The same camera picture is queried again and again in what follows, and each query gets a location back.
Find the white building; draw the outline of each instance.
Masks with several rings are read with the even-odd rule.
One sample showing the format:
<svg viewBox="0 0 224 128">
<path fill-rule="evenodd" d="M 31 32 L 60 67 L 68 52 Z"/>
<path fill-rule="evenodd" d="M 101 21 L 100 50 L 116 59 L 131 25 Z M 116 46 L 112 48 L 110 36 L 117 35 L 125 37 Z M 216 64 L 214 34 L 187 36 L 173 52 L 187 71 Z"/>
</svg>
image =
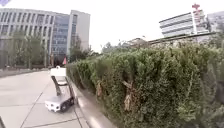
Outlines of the white building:
<svg viewBox="0 0 224 128">
<path fill-rule="evenodd" d="M 2 51 L 3 45 L 16 30 L 24 31 L 26 35 L 39 33 L 49 54 L 65 56 L 74 41 L 71 39 L 76 36 L 82 41 L 82 50 L 89 48 L 89 27 L 90 15 L 79 11 L 61 14 L 30 9 L 0 9 L 0 67 L 5 63 L 6 56 Z"/>
<path fill-rule="evenodd" d="M 208 21 L 211 25 L 211 31 L 218 32 L 218 25 L 224 24 L 224 11 L 208 14 Z"/>
<path fill-rule="evenodd" d="M 196 26 L 197 33 L 208 32 L 204 26 L 205 18 L 203 11 L 199 11 L 199 16 L 197 16 L 197 18 L 195 15 L 196 12 L 194 12 L 194 17 L 192 16 L 192 13 L 189 12 L 160 21 L 159 23 L 160 28 L 162 29 L 162 34 L 164 37 L 194 34 L 194 24 Z"/>
</svg>

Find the shrub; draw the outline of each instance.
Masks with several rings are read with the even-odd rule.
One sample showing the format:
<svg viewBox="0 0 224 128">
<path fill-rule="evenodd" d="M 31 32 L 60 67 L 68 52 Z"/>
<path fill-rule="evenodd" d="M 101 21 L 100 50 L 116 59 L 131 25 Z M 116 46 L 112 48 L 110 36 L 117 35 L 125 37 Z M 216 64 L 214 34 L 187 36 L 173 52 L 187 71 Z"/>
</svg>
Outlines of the shrub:
<svg viewBox="0 0 224 128">
<path fill-rule="evenodd" d="M 77 86 L 96 94 L 119 127 L 215 127 L 224 112 L 217 100 L 211 105 L 223 76 L 222 58 L 222 51 L 203 46 L 135 49 L 67 69 Z"/>
</svg>

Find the sky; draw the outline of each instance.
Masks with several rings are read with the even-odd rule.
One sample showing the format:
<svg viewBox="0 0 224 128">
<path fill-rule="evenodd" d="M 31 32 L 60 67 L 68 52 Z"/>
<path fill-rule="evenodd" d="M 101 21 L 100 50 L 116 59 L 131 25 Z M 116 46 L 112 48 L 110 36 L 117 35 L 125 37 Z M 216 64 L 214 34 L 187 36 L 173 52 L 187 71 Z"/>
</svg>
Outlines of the sky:
<svg viewBox="0 0 224 128">
<path fill-rule="evenodd" d="M 200 4 L 206 14 L 224 11 L 223 0 L 11 0 L 3 8 L 89 13 L 89 43 L 100 52 L 107 42 L 116 45 L 119 40 L 163 37 L 159 21 L 192 11 L 194 3 Z"/>
</svg>

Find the delivery robot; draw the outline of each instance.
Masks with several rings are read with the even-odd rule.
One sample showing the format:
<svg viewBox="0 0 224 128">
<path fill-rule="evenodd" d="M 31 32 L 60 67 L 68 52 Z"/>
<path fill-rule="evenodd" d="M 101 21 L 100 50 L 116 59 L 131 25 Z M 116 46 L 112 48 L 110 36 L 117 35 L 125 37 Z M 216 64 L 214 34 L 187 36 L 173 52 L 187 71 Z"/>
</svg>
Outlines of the delivery robot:
<svg viewBox="0 0 224 128">
<path fill-rule="evenodd" d="M 53 112 L 65 112 L 69 107 L 74 105 L 74 92 L 72 86 L 69 84 L 66 77 L 66 68 L 57 66 L 51 69 L 51 79 L 54 82 L 56 88 L 56 95 L 49 100 L 45 101 L 45 106 L 48 110 Z"/>
</svg>

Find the paved walkway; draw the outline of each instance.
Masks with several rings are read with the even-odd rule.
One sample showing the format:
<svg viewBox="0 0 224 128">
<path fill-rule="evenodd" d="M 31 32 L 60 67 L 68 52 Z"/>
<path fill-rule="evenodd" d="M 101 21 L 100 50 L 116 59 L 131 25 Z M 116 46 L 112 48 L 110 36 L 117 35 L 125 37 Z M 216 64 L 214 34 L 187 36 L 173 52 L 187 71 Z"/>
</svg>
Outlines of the paved walkway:
<svg viewBox="0 0 224 128">
<path fill-rule="evenodd" d="M 80 108 L 54 113 L 44 101 L 55 96 L 49 71 L 0 78 L 0 116 L 6 128 L 88 128 Z"/>
</svg>

